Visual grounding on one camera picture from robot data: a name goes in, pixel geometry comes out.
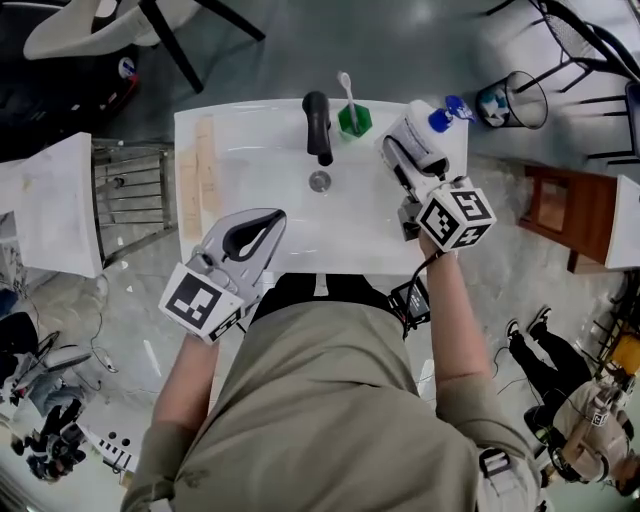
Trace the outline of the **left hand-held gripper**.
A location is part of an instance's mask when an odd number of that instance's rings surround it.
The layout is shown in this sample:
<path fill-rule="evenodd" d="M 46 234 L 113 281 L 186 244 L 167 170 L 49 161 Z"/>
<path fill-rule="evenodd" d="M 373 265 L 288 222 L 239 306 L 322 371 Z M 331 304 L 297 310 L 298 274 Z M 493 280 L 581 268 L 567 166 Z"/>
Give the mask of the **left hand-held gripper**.
<path fill-rule="evenodd" d="M 256 283 L 286 229 L 281 209 L 253 208 L 219 219 L 186 263 L 174 268 L 158 307 L 212 344 L 260 298 Z"/>

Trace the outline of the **white bottle with blue pump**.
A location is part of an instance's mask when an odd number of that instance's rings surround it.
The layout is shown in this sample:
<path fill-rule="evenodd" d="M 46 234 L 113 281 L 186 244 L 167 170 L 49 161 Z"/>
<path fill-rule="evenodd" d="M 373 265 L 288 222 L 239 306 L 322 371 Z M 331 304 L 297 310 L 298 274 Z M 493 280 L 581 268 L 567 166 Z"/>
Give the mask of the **white bottle with blue pump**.
<path fill-rule="evenodd" d="M 449 170 L 442 181 L 467 173 L 468 129 L 476 121 L 472 109 L 459 96 L 448 95 L 445 105 L 433 107 L 423 100 L 410 102 L 381 135 L 376 144 L 383 160 L 382 142 L 394 137 L 413 156 L 420 160 L 427 155 L 446 156 Z"/>

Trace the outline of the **person's left forearm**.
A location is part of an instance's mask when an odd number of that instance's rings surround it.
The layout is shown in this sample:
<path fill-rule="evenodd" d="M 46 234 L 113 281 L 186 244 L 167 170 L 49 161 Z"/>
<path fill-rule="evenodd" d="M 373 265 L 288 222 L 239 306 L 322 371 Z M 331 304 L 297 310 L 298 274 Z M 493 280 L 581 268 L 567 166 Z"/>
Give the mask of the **person's left forearm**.
<path fill-rule="evenodd" d="M 219 346 L 186 334 L 156 400 L 152 423 L 171 423 L 197 431 L 209 410 Z"/>

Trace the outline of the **person's right forearm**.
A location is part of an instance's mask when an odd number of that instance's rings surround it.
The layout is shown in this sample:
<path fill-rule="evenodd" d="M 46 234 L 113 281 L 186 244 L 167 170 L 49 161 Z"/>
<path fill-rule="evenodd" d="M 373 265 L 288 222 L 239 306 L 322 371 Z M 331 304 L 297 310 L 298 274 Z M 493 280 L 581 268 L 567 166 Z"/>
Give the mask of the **person's right forearm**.
<path fill-rule="evenodd" d="M 434 260 L 426 270 L 430 296 L 431 338 L 437 391 L 469 377 L 491 377 L 487 344 L 476 321 L 463 275 L 453 253 L 440 257 L 424 233 L 419 235 L 424 256 Z"/>

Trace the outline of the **green cup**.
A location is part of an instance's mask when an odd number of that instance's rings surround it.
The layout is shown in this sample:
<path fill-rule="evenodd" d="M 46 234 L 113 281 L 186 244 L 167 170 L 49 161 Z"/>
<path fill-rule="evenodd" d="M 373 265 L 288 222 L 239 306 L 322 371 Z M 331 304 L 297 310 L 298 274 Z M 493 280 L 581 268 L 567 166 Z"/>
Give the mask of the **green cup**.
<path fill-rule="evenodd" d="M 363 137 L 373 126 L 371 114 L 368 108 L 354 105 L 355 119 L 353 122 L 352 112 L 349 106 L 342 108 L 337 115 L 339 132 L 345 140 L 356 140 Z"/>

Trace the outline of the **person's black shorts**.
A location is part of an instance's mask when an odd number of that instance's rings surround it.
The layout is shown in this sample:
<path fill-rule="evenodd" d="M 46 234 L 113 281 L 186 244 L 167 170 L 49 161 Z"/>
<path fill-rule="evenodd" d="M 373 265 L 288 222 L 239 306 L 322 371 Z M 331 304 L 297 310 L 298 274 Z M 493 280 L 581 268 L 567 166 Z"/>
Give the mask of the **person's black shorts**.
<path fill-rule="evenodd" d="M 328 274 L 327 294 L 315 294 L 317 276 L 286 273 L 266 292 L 247 334 L 275 339 L 339 336 L 402 337 L 400 317 L 387 297 L 360 274 Z"/>

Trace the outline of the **white toothbrush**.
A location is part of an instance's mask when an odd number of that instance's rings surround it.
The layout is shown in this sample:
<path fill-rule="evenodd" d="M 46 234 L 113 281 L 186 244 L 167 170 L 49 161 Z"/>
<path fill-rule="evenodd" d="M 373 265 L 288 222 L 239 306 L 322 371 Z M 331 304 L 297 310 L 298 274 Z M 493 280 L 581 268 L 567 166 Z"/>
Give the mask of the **white toothbrush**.
<path fill-rule="evenodd" d="M 347 96 L 347 107 L 351 118 L 351 126 L 355 135 L 360 134 L 359 122 L 357 118 L 357 111 L 355 108 L 354 97 L 352 93 L 352 82 L 350 75 L 347 72 L 339 71 L 337 73 L 337 79 L 340 85 L 344 88 Z"/>

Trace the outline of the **steel rack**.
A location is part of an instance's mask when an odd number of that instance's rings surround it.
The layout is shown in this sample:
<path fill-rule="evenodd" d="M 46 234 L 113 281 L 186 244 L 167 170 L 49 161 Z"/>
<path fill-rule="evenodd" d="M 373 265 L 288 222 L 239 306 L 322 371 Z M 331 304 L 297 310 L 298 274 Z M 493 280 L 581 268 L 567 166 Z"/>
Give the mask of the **steel rack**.
<path fill-rule="evenodd" d="M 172 234 L 168 141 L 91 140 L 94 224 L 104 269 Z"/>

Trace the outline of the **black waist device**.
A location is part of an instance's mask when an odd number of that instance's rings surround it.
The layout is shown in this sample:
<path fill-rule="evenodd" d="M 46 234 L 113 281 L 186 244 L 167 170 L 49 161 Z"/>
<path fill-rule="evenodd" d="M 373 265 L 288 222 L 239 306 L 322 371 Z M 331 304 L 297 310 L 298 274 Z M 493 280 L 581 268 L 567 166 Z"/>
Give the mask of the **black waist device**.
<path fill-rule="evenodd" d="M 388 299 L 392 310 L 403 323 L 404 337 L 410 330 L 430 322 L 429 295 L 420 278 L 414 284 L 408 281 L 394 288 Z"/>

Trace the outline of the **brown wooden stool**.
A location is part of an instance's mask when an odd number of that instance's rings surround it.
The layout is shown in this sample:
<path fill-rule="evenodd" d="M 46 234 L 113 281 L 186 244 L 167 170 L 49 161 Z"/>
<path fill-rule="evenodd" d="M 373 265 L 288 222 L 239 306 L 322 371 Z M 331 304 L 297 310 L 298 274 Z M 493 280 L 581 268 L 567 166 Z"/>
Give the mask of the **brown wooden stool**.
<path fill-rule="evenodd" d="M 525 166 L 524 173 L 533 194 L 519 226 L 569 249 L 570 273 L 605 273 L 617 180 L 537 165 Z"/>

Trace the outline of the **black mesh chair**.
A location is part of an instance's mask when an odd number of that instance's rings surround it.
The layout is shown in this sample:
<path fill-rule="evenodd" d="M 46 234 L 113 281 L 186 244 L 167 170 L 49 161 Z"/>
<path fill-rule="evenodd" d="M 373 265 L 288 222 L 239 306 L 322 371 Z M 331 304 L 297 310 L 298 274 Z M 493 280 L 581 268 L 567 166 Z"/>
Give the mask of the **black mesh chair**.
<path fill-rule="evenodd" d="M 566 0 L 527 0 L 540 13 L 534 25 L 544 23 L 561 50 L 557 66 L 515 89 L 522 93 L 569 65 L 582 70 L 559 90 L 566 93 L 593 73 L 617 75 L 640 83 L 640 64 L 608 30 L 583 20 Z"/>

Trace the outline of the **black equipment case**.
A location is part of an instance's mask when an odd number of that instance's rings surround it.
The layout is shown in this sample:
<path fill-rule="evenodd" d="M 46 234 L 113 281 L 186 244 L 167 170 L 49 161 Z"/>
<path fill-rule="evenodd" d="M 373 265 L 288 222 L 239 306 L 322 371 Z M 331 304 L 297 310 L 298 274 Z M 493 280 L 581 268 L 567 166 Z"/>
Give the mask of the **black equipment case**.
<path fill-rule="evenodd" d="M 0 0 L 0 162 L 22 159 L 77 132 L 96 133 L 138 85 L 138 48 L 30 61 L 31 32 L 64 0 Z"/>

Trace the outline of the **white panel with holes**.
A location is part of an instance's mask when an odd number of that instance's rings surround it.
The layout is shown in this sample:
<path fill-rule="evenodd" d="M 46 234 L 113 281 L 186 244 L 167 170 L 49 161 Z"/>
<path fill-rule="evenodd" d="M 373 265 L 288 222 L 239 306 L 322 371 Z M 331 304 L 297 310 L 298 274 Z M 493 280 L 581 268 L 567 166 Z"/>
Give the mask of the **white panel with holes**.
<path fill-rule="evenodd" d="M 97 450 L 102 462 L 115 473 L 134 473 L 139 463 L 139 450 L 131 443 L 123 443 L 116 434 L 96 434 L 85 425 L 79 425 L 85 438 Z"/>

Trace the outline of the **white chair with black legs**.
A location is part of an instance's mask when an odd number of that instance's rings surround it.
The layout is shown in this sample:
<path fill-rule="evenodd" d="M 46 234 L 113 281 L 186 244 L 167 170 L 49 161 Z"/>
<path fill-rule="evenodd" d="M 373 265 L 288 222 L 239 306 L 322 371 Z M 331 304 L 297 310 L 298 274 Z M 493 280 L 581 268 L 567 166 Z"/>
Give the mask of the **white chair with black legs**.
<path fill-rule="evenodd" d="M 256 41 L 265 34 L 220 0 L 120 0 L 115 19 L 94 32 L 93 19 L 102 0 L 71 0 L 39 24 L 27 38 L 23 54 L 28 60 L 114 53 L 129 45 L 163 44 L 195 93 L 201 83 L 174 31 L 206 8 Z"/>

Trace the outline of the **dark frame chair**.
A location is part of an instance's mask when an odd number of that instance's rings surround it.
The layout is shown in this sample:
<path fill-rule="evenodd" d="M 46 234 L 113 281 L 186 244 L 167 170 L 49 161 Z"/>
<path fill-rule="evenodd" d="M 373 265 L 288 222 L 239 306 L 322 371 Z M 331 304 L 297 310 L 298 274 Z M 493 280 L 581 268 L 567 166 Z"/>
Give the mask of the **dark frame chair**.
<path fill-rule="evenodd" d="M 619 112 L 601 113 L 602 117 L 625 117 L 628 121 L 631 148 L 622 151 L 593 153 L 586 156 L 587 160 L 607 159 L 609 165 L 640 164 L 640 84 L 629 82 L 625 86 L 623 95 L 605 96 L 582 100 L 582 105 L 605 102 L 623 101 L 625 110 Z"/>

